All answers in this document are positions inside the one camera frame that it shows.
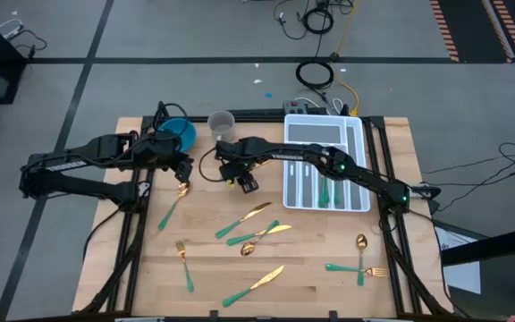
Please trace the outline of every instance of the gold spoon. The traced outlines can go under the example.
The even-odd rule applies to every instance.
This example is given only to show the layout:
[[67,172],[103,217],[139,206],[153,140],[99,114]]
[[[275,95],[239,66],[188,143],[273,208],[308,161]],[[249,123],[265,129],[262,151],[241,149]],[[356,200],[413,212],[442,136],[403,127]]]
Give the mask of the gold spoon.
[[363,286],[365,280],[363,279],[363,250],[367,247],[367,237],[360,233],[357,236],[357,248],[359,249],[359,274],[357,278],[357,285]]
[[243,244],[243,246],[241,246],[241,255],[242,256],[248,256],[249,254],[251,254],[254,249],[256,248],[256,244],[261,241],[262,238],[264,238],[265,235],[267,235],[267,233],[269,233],[270,230],[274,229],[277,225],[279,225],[279,222],[277,220],[274,220],[273,223],[271,223],[267,228],[266,228],[266,232],[259,235],[255,241],[252,241],[252,242],[246,242],[245,244]]
[[159,231],[165,229],[166,224],[168,224],[168,219],[170,219],[170,215],[174,211],[174,207],[176,207],[178,200],[180,200],[182,197],[186,196],[188,194],[188,192],[190,192],[190,182],[180,183],[178,185],[178,199],[172,204],[172,206],[170,207],[170,210],[168,210],[164,219],[162,219],[160,224],[158,224]]

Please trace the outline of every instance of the green handle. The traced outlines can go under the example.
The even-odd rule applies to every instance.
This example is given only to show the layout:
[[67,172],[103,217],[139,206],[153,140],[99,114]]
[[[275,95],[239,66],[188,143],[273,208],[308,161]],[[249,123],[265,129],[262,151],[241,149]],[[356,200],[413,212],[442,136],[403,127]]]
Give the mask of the green handle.
[[364,275],[365,272],[363,272],[363,255],[361,254],[361,256],[359,256],[359,275],[357,277],[358,286],[363,286],[363,284],[365,283]]
[[327,177],[325,178],[325,185],[324,185],[325,189],[323,190],[323,195],[324,195],[324,198],[325,198],[325,205],[329,205],[329,202],[331,201],[329,198],[329,179],[327,179]]
[[323,177],[321,182],[321,191],[319,196],[319,207],[325,208],[329,203],[329,192],[327,191],[327,178]]
[[217,239],[220,239],[220,238],[224,237],[227,233],[229,233],[233,228],[235,228],[239,224],[240,224],[240,221],[238,220],[237,222],[235,222],[235,223],[225,227],[221,231],[215,233],[215,237]]
[[162,221],[160,222],[160,224],[158,224],[158,230],[161,231],[163,229],[165,229],[166,227],[166,224],[168,224],[168,219],[170,219],[170,215],[172,214],[172,212],[174,211],[174,208],[176,207],[176,204],[178,203],[178,200],[177,199],[173,204],[172,206],[170,207],[170,210],[168,210],[168,212],[166,213],[166,216],[162,219]]
[[267,235],[267,233],[269,233],[269,231],[270,231],[270,230],[274,229],[274,228],[275,228],[276,226],[278,226],[278,225],[279,225],[279,221],[274,220],[274,221],[273,221],[271,224],[269,224],[269,226],[266,228],[266,231],[264,232],[264,234],[259,235],[259,239],[258,239],[258,240],[260,240],[260,239],[264,238],[264,236],[265,236],[265,235]]
[[227,243],[228,243],[228,246],[232,246],[232,245],[237,244],[238,242],[246,241],[246,240],[250,239],[253,236],[255,236],[254,233],[251,233],[251,234],[245,235],[245,236],[241,236],[241,237],[230,238]]
[[247,293],[249,293],[249,291],[251,291],[249,288],[233,295],[232,297],[229,297],[225,300],[222,301],[222,306],[227,308],[229,307],[230,305],[232,305],[235,301],[241,299],[242,297],[244,297],[244,295],[246,295]]
[[334,198],[333,198],[333,201],[335,201],[335,206],[339,205],[341,203],[341,193],[339,192],[339,187],[341,186],[340,183],[336,183],[334,185],[335,187],[335,192],[334,192]]
[[360,272],[358,268],[355,267],[341,267],[339,265],[335,264],[325,264],[325,270],[331,271],[331,272]]
[[188,292],[194,292],[194,282],[192,282],[192,278],[190,277],[190,271],[186,266],[186,262],[184,261],[184,271],[186,272],[186,282],[188,283]]

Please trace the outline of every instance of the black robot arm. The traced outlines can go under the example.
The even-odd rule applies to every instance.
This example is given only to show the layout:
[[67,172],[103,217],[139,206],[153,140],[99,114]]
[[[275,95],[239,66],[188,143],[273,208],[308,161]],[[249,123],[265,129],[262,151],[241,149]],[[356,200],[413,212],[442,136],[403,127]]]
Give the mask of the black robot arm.
[[181,140],[171,131],[107,134],[87,145],[61,152],[34,154],[21,168],[20,190],[25,198],[39,199],[54,192],[65,192],[110,199],[129,210],[139,199],[139,187],[133,182],[117,184],[95,182],[62,174],[63,171],[96,166],[122,170],[172,169],[176,179],[188,182],[192,159],[178,151]]
[[335,180],[350,180],[378,194],[387,202],[391,211],[405,213],[409,210],[409,186],[401,181],[383,180],[370,170],[355,164],[347,153],[335,147],[319,144],[271,143],[262,138],[249,137],[236,143],[218,141],[215,158],[223,161],[220,174],[229,183],[237,180],[244,192],[252,192],[258,183],[250,173],[256,164],[270,159],[307,162],[323,176]]

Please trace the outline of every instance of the wooden table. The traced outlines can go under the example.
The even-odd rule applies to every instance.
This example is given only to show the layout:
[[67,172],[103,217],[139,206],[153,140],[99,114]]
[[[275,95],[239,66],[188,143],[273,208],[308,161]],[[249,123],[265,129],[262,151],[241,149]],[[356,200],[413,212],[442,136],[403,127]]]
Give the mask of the wooden table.
[[[139,130],[141,118],[121,118],[117,132]],[[198,138],[188,153],[195,159],[190,194],[182,199],[167,227],[159,232],[158,223],[175,201],[178,182],[173,173],[156,171],[148,211],[135,301],[134,316],[207,316],[212,309],[221,317],[327,317],[337,310],[340,318],[394,317],[391,283],[388,278],[367,277],[357,286],[356,273],[326,272],[325,263],[356,267],[359,252],[355,238],[367,236],[366,267],[387,267],[383,238],[378,228],[376,196],[371,193],[371,211],[343,213],[292,210],[283,207],[283,162],[271,162],[253,174],[259,190],[243,194],[239,186],[207,182],[198,173],[198,162],[214,142],[205,123],[196,123]],[[421,181],[408,120],[386,119],[387,137],[393,156],[394,172],[405,182]],[[282,123],[241,123],[238,138],[257,135],[283,142]],[[206,176],[218,178],[219,163],[211,156],[204,160]],[[108,170],[106,182],[129,181],[131,172]],[[266,201],[274,204],[261,214],[239,225],[217,240],[215,233]],[[426,202],[412,200],[411,208],[428,214]],[[95,225],[115,210],[110,201],[99,201]],[[97,231],[89,245],[80,276],[73,309],[81,309],[103,286],[114,267],[123,215]],[[225,240],[264,229],[273,220],[292,225],[291,230],[267,236],[250,256],[240,255],[240,245],[227,246]],[[448,310],[452,305],[443,293],[439,249],[431,223],[424,218],[405,216],[413,265],[428,290]],[[186,289],[186,279],[174,241],[183,239],[186,257],[196,290]],[[285,265],[270,284],[250,293],[230,308],[222,300],[240,292],[265,274]],[[410,311],[409,293],[400,272],[405,310]],[[122,278],[118,307],[122,307],[127,275]]]

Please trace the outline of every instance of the gold knife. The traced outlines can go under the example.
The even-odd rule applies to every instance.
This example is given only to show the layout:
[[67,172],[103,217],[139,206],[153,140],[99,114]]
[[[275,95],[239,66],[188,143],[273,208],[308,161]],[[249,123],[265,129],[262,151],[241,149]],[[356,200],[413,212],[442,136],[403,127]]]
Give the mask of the gold knife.
[[271,205],[272,203],[271,202],[266,202],[266,203],[263,203],[253,209],[251,209],[250,212],[248,212],[247,215],[245,215],[244,217],[242,217],[240,220],[236,221],[235,223],[225,227],[224,229],[222,229],[221,231],[215,233],[215,237],[217,239],[220,239],[222,237],[224,237],[228,232],[230,232],[233,228],[235,228],[235,226],[239,225],[240,223],[252,218],[253,216],[259,214],[262,210],[264,210],[265,208],[267,208],[267,206]]
[[259,286],[261,286],[263,284],[267,284],[268,282],[270,282],[271,280],[276,278],[280,273],[282,273],[284,268],[285,268],[285,265],[281,265],[275,271],[269,273],[268,275],[264,276],[264,278],[260,279],[259,282],[251,285],[250,288],[247,288],[247,289],[233,295],[232,297],[225,299],[224,301],[222,301],[222,306],[227,308],[230,305],[232,305],[235,301],[241,299],[244,295],[248,294],[250,291],[257,289]]
[[[290,225],[278,225],[274,229],[270,230],[269,233],[267,233],[267,234],[279,233],[279,232],[282,232],[282,231],[290,229],[290,228],[291,228]],[[251,233],[251,234],[248,234],[248,235],[245,235],[245,236],[241,236],[241,237],[230,238],[227,243],[228,243],[228,246],[232,246],[232,245],[237,244],[238,242],[243,242],[243,241],[246,241],[246,240],[248,240],[250,238],[258,237],[259,235],[262,235],[265,232],[266,232],[266,230],[264,229],[261,232]]]

